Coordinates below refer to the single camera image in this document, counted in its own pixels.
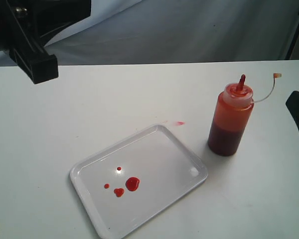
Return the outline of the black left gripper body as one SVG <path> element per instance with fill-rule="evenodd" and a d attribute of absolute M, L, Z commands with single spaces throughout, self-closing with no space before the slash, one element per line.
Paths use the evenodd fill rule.
<path fill-rule="evenodd" d="M 90 0 L 0 0 L 0 51 L 31 40 L 44 46 L 56 34 L 90 17 Z"/>

